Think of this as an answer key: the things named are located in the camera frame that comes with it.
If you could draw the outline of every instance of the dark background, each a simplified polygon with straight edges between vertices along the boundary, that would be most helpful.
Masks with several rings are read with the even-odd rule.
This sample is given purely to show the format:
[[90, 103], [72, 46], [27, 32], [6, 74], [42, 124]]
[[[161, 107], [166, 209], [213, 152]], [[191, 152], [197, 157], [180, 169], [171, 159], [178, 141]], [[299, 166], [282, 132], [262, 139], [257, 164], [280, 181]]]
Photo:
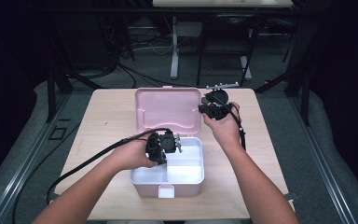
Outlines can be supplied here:
[[[90, 1], [71, 2], [76, 3], [74, 7], [92, 7]], [[334, 32], [325, 34], [331, 41], [315, 65], [311, 89], [324, 101], [337, 150], [358, 178], [358, 2], [338, 2], [347, 7], [342, 8]], [[60, 38], [57, 46], [49, 44], [46, 30], [32, 15], [21, 11], [17, 1], [0, 2], [0, 164], [30, 118], [36, 101], [34, 87], [47, 79], [52, 57], [72, 68], [104, 69], [111, 65], [112, 46], [106, 44], [95, 18], [43, 20], [52, 29], [51, 36]]]

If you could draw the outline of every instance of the wire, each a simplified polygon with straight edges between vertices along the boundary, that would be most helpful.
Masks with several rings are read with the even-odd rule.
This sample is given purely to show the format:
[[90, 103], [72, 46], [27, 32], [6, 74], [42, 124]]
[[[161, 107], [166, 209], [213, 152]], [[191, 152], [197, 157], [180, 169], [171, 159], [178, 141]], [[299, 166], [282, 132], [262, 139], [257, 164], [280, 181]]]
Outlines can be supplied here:
[[[171, 51], [172, 49], [172, 45], [170, 45], [169, 47], [164, 47], [164, 46], [160, 46], [160, 47], [154, 47], [152, 44], [147, 44], [148, 46], [150, 46], [150, 48], [140, 48], [140, 49], [134, 49], [134, 50], [141, 50], [141, 49], [152, 49], [153, 51], [155, 51], [157, 54], [166, 54], [168, 52]], [[157, 51], [156, 49], [167, 49], [166, 51], [164, 52], [159, 52]]]
[[121, 69], [122, 69], [124, 72], [126, 72], [126, 73], [132, 78], [133, 83], [132, 83], [131, 89], [135, 88], [135, 86], [136, 86], [135, 77], [134, 77], [131, 73], [129, 73], [127, 70], [125, 70], [125, 69], [123, 69], [123, 68], [121, 68]]
[[104, 69], [103, 71], [101, 71], [100, 73], [97, 73], [97, 74], [81, 75], [81, 76], [86, 77], [88, 79], [94, 79], [94, 78], [97, 78], [97, 77], [106, 77], [109, 74], [111, 74], [113, 71], [115, 71], [115, 68], [116, 67], [109, 67], [109, 68], [106, 68], [106, 69]]
[[161, 80], [158, 80], [158, 79], [156, 79], [156, 78], [153, 78], [153, 77], [151, 77], [151, 76], [149, 76], [149, 75], [147, 75], [147, 74], [145, 74], [145, 73], [142, 73], [142, 72], [137, 71], [137, 70], [135, 70], [135, 69], [133, 69], [133, 68], [130, 68], [130, 67], [128, 67], [128, 66], [126, 66], [126, 65], [124, 65], [124, 64], [122, 64], [122, 63], [117, 63], [117, 65], [120, 66], [121, 68], [125, 68], [125, 69], [127, 69], [127, 70], [129, 70], [129, 71], [132, 71], [134, 74], [136, 74], [136, 75], [138, 75], [138, 76], [140, 76], [140, 77], [145, 77], [145, 78], [151, 79], [151, 80], [153, 80], [153, 81], [159, 83], [160, 85], [161, 85], [161, 83], [162, 83], [162, 84], [168, 84], [168, 85], [173, 85], [173, 86], [194, 87], [194, 86], [191, 86], [191, 85], [177, 84], [177, 83], [171, 83], [171, 82], [161, 81]]
[[[129, 75], [131, 75], [131, 73], [127, 70], [126, 67], [122, 67], [121, 65], [118, 65], [124, 72], [128, 73]], [[154, 86], [154, 87], [160, 87], [162, 86], [160, 83], [159, 83], [159, 86], [154, 84], [154, 83], [151, 83], [149, 82], [146, 78], [140, 76], [141, 79], [143, 79], [145, 82], [149, 83], [150, 85]]]
[[[153, 31], [153, 35], [148, 35], [147, 33], [149, 33], [149, 31]], [[145, 36], [145, 37], [150, 37], [152, 36], [150, 39], [146, 39], [146, 40], [143, 40], [143, 41], [147, 41], [147, 42], [150, 42], [150, 41], [153, 41], [155, 39], [158, 39], [158, 38], [162, 38], [163, 36], [161, 35], [156, 35], [156, 31], [155, 31], [155, 28], [150, 28], [148, 29], [144, 34], [136, 34], [136, 35], [131, 35], [131, 42], [134, 42], [133, 45], [136, 45], [136, 44], [139, 44], [139, 37], [140, 36]]]
[[167, 24], [167, 27], [168, 27], [168, 29], [170, 30], [170, 33], [171, 33], [171, 35], [172, 35], [172, 29], [171, 29], [170, 23], [167, 21], [167, 18], [166, 18], [166, 17], [164, 17], [164, 20], [165, 20], [165, 23]]
[[123, 146], [127, 143], [129, 143], [130, 141], [133, 141], [135, 139], [138, 139], [142, 136], [144, 136], [145, 134], [148, 133], [154, 133], [154, 132], [158, 132], [158, 131], [166, 131], [166, 132], [171, 132], [170, 129], [166, 129], [166, 128], [157, 128], [157, 129], [151, 129], [151, 130], [147, 130], [143, 133], [139, 133], [134, 135], [133, 137], [130, 138], [123, 138], [120, 141], [114, 143], [113, 145], [107, 147], [106, 149], [100, 151], [99, 153], [97, 153], [96, 155], [94, 155], [93, 157], [91, 157], [90, 159], [84, 161], [83, 163], [81, 163], [80, 165], [78, 165], [77, 167], [75, 167], [74, 169], [72, 169], [71, 171], [67, 172], [66, 174], [60, 176], [60, 178], [58, 178], [49, 188], [48, 191], [46, 192], [46, 203], [47, 205], [49, 205], [50, 203], [50, 197], [49, 194], [52, 191], [52, 189], [57, 186], [59, 183], [61, 183], [66, 177], [76, 173], [77, 171], [81, 170], [82, 168], [84, 168], [85, 166], [87, 166], [88, 164], [92, 163], [93, 161], [97, 160], [98, 158], [100, 158], [101, 156], [103, 156], [104, 154], [106, 154], [107, 152], [109, 152], [110, 150], [116, 148], [116, 147], [120, 147]]
[[222, 106], [225, 107], [225, 109], [231, 114], [232, 118], [235, 119], [235, 121], [237, 122], [238, 124], [238, 127], [240, 129], [240, 138], [241, 138], [241, 145], [243, 147], [243, 149], [246, 151], [246, 142], [245, 142], [245, 131], [243, 130], [242, 128], [242, 125], [241, 125], [241, 117], [240, 117], [240, 110], [234, 105], [234, 104], [231, 104], [232, 106], [234, 106], [234, 108], [237, 110], [238, 112], [238, 117], [235, 116], [235, 114], [231, 111], [231, 109], [225, 104], [223, 103], [219, 98], [215, 97], [214, 95], [211, 95], [216, 101], [219, 102], [219, 104], [221, 104]]
[[22, 191], [24, 190], [25, 188], [25, 185], [28, 183], [28, 181], [31, 179], [31, 177], [34, 175], [34, 173], [36, 172], [36, 170], [43, 164], [43, 162], [45, 162], [45, 160], [53, 153], [57, 150], [57, 148], [59, 148], [63, 142], [65, 142], [65, 140], [80, 126], [80, 123], [78, 123], [74, 129], [72, 129], [71, 132], [68, 133], [68, 135], [66, 135], [66, 137], [64, 137], [61, 142], [55, 147], [53, 148], [48, 155], [46, 155], [42, 161], [40, 161], [36, 167], [33, 169], [33, 171], [28, 175], [28, 177], [25, 179], [24, 183], [22, 184], [20, 190], [19, 190], [19, 193], [17, 194], [16, 196], [16, 199], [14, 201], [14, 204], [13, 204], [13, 210], [12, 210], [12, 213], [11, 213], [11, 222], [14, 224], [16, 223], [16, 210], [17, 210], [17, 205], [19, 203], [19, 199], [20, 199], [20, 196], [22, 194]]

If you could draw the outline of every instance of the black cable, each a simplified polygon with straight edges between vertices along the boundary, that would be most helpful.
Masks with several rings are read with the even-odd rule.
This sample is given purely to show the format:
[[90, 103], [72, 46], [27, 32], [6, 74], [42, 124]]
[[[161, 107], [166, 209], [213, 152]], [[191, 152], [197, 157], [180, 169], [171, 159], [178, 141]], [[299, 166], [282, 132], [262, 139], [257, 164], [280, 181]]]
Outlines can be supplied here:
[[138, 36], [141, 36], [141, 35], [132, 35], [132, 36], [135, 37], [132, 40], [132, 42], [134, 42], [133, 47], [135, 47], [133, 49], [136, 49], [137, 46], [149, 45], [149, 44], [152, 44], [152, 43], [157, 44], [158, 42], [169, 42], [169, 41], [164, 41], [165, 37], [161, 36], [161, 35], [152, 36], [151, 38], [144, 39], [144, 40], [138, 40]]
[[161, 80], [158, 80], [158, 79], [156, 79], [156, 78], [153, 78], [153, 77], [151, 77], [151, 76], [149, 76], [149, 75], [147, 75], [147, 74], [145, 74], [145, 73], [142, 73], [142, 72], [139, 72], [139, 71], [137, 71], [137, 70], [135, 70], [135, 69], [133, 69], [133, 68], [130, 68], [130, 67], [128, 67], [128, 66], [126, 66], [126, 65], [124, 65], [124, 64], [122, 64], [122, 63], [117, 63], [117, 65], [119, 65], [121, 68], [125, 68], [125, 69], [127, 69], [127, 70], [129, 70], [129, 71], [132, 71], [132, 72], [133, 72], [134, 74], [136, 74], [136, 75], [139, 75], [139, 76], [145, 77], [145, 78], [149, 78], [149, 79], [151, 79], [151, 80], [153, 80], [153, 81], [155, 81], [155, 82], [157, 82], [157, 83], [163, 83], [163, 84], [168, 84], [168, 85], [173, 85], [173, 86], [194, 87], [194, 86], [191, 86], [191, 85], [176, 84], [176, 83], [161, 81]]
[[100, 73], [92, 74], [92, 75], [82, 75], [82, 77], [85, 77], [88, 79], [94, 79], [94, 78], [98, 78], [98, 77], [106, 77], [109, 74], [111, 74], [113, 71], [115, 71], [115, 68], [116, 68], [115, 66], [112, 66], [112, 67], [104, 69]]
[[34, 175], [34, 173], [36, 172], [36, 170], [43, 164], [43, 162], [45, 162], [45, 160], [53, 153], [57, 150], [57, 148], [59, 148], [63, 142], [65, 142], [65, 140], [80, 126], [80, 123], [78, 123], [74, 129], [72, 129], [71, 132], [68, 133], [68, 135], [66, 137], [64, 137], [61, 142], [55, 147], [53, 148], [48, 155], [46, 155], [42, 161], [40, 161], [36, 167], [33, 169], [33, 171], [28, 175], [28, 177], [25, 179], [24, 183], [22, 184], [20, 190], [19, 190], [19, 193], [17, 194], [16, 196], [16, 199], [14, 201], [14, 204], [13, 204], [13, 209], [12, 209], [12, 213], [11, 213], [11, 222], [14, 224], [16, 223], [16, 210], [17, 210], [17, 205], [19, 203], [19, 199], [20, 199], [20, 196], [22, 194], [22, 191], [25, 189], [25, 185], [28, 183], [28, 181], [31, 179], [31, 177]]
[[138, 139], [142, 136], [144, 136], [145, 134], [148, 133], [154, 133], [154, 132], [158, 132], [158, 131], [171, 131], [170, 129], [166, 129], [166, 128], [157, 128], [157, 129], [152, 129], [152, 130], [147, 130], [143, 133], [139, 133], [134, 135], [133, 137], [130, 138], [123, 138], [120, 141], [114, 143], [113, 145], [111, 145], [110, 147], [107, 147], [106, 149], [100, 151], [99, 153], [97, 153], [95, 156], [91, 157], [90, 159], [84, 161], [83, 163], [81, 163], [80, 165], [78, 165], [77, 167], [75, 167], [74, 169], [72, 169], [71, 171], [67, 172], [66, 174], [60, 176], [49, 188], [48, 191], [46, 192], [46, 203], [47, 205], [49, 205], [50, 202], [50, 197], [49, 194], [51, 192], [51, 190], [57, 186], [60, 182], [62, 182], [66, 177], [76, 173], [77, 171], [81, 170], [82, 168], [84, 168], [85, 166], [87, 166], [88, 164], [92, 163], [93, 161], [97, 160], [98, 158], [100, 158], [101, 156], [103, 156], [104, 154], [106, 154], [107, 152], [109, 152], [110, 150], [112, 150], [113, 148], [116, 147], [120, 147], [123, 146], [127, 143], [129, 143], [132, 140]]
[[[124, 72], [128, 73], [130, 76], [132, 76], [132, 74], [124, 67], [121, 66], [121, 64], [118, 64], [117, 66], [119, 66]], [[143, 79], [145, 82], [149, 83], [152, 86], [157, 87], [157, 85], [150, 83], [148, 80], [144, 79], [143, 77], [141, 77], [141, 79]]]
[[240, 138], [241, 138], [241, 145], [243, 147], [243, 149], [246, 151], [246, 142], [245, 142], [245, 131], [242, 128], [241, 125], [241, 117], [240, 117], [240, 110], [234, 105], [231, 104], [232, 106], [234, 106], [234, 108], [238, 111], [238, 116], [239, 119], [237, 118], [237, 116], [235, 116], [235, 114], [231, 111], [231, 109], [225, 104], [223, 103], [219, 98], [215, 97], [214, 95], [211, 95], [216, 101], [219, 102], [219, 104], [221, 104], [222, 106], [225, 107], [225, 109], [231, 114], [232, 118], [235, 119], [235, 121], [238, 124], [238, 128], [240, 129]]
[[121, 68], [124, 72], [126, 72], [131, 78], [132, 78], [132, 87], [131, 87], [131, 89], [133, 89], [133, 88], [135, 88], [135, 86], [136, 86], [136, 80], [135, 80], [135, 77], [129, 72], [129, 71], [127, 71], [127, 70], [125, 70], [125, 69], [123, 69], [123, 68]]
[[77, 79], [78, 81], [82, 82], [83, 84], [89, 86], [90, 88], [93, 88], [94, 90], [98, 90], [98, 89], [107, 89], [105, 87], [102, 87], [92, 81], [90, 81], [88, 78], [82, 77], [80, 74], [78, 74], [78, 72], [65, 68], [63, 66], [59, 66], [59, 68], [68, 76], [73, 77], [75, 79]]

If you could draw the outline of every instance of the desk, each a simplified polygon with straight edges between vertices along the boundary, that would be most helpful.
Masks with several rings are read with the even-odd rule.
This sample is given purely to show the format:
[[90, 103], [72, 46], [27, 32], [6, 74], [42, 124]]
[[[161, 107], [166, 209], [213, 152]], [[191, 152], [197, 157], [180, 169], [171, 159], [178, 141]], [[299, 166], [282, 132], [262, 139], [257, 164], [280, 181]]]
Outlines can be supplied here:
[[[275, 7], [292, 6], [291, 0], [153, 0], [154, 7]], [[172, 19], [172, 65], [171, 79], [177, 79], [179, 66], [179, 49], [177, 48], [177, 21]], [[240, 57], [241, 66], [246, 65], [246, 57]], [[246, 80], [252, 80], [250, 69], [245, 74]]]
[[[249, 89], [228, 89], [227, 93], [230, 101], [241, 105], [248, 153], [282, 193], [288, 193], [255, 93]], [[95, 91], [62, 173], [75, 168], [118, 140], [135, 133], [135, 90]], [[249, 213], [242, 200], [237, 179], [211, 130], [202, 123], [201, 131], [196, 136], [203, 144], [205, 170], [205, 178], [198, 196], [174, 199], [142, 198], [130, 181], [130, 171], [123, 171], [111, 181], [89, 219], [248, 218]], [[98, 161], [63, 180], [55, 189], [55, 193], [62, 194], [96, 162]]]

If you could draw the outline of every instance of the metal bar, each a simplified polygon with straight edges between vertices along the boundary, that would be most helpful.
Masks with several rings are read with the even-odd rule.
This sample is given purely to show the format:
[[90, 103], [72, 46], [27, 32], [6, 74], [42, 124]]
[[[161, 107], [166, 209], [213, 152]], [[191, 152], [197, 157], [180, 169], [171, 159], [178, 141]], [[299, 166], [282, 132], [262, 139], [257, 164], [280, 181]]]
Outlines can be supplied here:
[[294, 67], [286, 72], [284, 72], [283, 74], [281, 74], [278, 77], [275, 77], [274, 79], [272, 79], [270, 82], [264, 84], [263, 86], [255, 89], [255, 93], [263, 93], [264, 91], [269, 90], [270, 88], [278, 85], [279, 83], [281, 83], [282, 81], [285, 81], [287, 78], [295, 75], [297, 72], [299, 72], [299, 68], [298, 67]]
[[52, 71], [48, 73], [48, 119], [46, 123], [49, 123], [57, 112], [55, 82], [51, 73]]
[[178, 49], [178, 35], [177, 35], [176, 17], [172, 18], [172, 63], [171, 63], [171, 79], [178, 78], [179, 69], [179, 49]]
[[271, 8], [259, 7], [255, 8], [225, 8], [225, 7], [207, 7], [207, 8], [38, 8], [38, 7], [26, 7], [25, 11], [37, 13], [37, 14], [109, 14], [112, 15], [128, 15], [128, 16], [209, 16], [216, 13], [240, 13], [240, 14], [257, 14], [273, 17], [322, 17], [328, 15], [326, 11], [291, 11], [291, 10], [276, 10]]
[[33, 147], [30, 150], [30, 153], [25, 158], [24, 162], [20, 165], [17, 172], [13, 175], [10, 180], [5, 192], [3, 193], [0, 199], [0, 223], [3, 223], [5, 217], [7, 216], [9, 210], [13, 206], [14, 200], [16, 199], [17, 194], [20, 189], [23, 187], [24, 181], [27, 178], [28, 174], [32, 172], [34, 164], [40, 155], [41, 147], [45, 143], [46, 138], [48, 137], [47, 133], [49, 133], [54, 128], [54, 122], [56, 121], [58, 115], [62, 112], [64, 106], [68, 103], [70, 95], [64, 94], [62, 98], [57, 103], [57, 114], [52, 119], [51, 123], [46, 123], [43, 127], [42, 131], [36, 138], [36, 141]]
[[315, 135], [313, 134], [312, 128], [310, 126], [307, 126], [301, 117], [299, 109], [300, 103], [297, 99], [293, 97], [289, 98], [289, 102], [292, 108], [296, 111], [296, 118], [298, 119], [298, 122], [301, 124], [304, 133], [310, 141], [316, 166], [319, 170], [319, 173], [321, 174], [324, 184], [326, 185], [327, 191], [330, 194], [333, 204], [337, 209], [338, 215], [341, 218], [342, 223], [356, 223], [356, 220], [351, 213], [351, 209], [348, 207], [345, 197], [342, 194], [341, 189], [336, 179], [334, 178], [333, 173], [330, 170], [330, 166], [328, 165], [324, 157], [322, 149], [319, 146]]

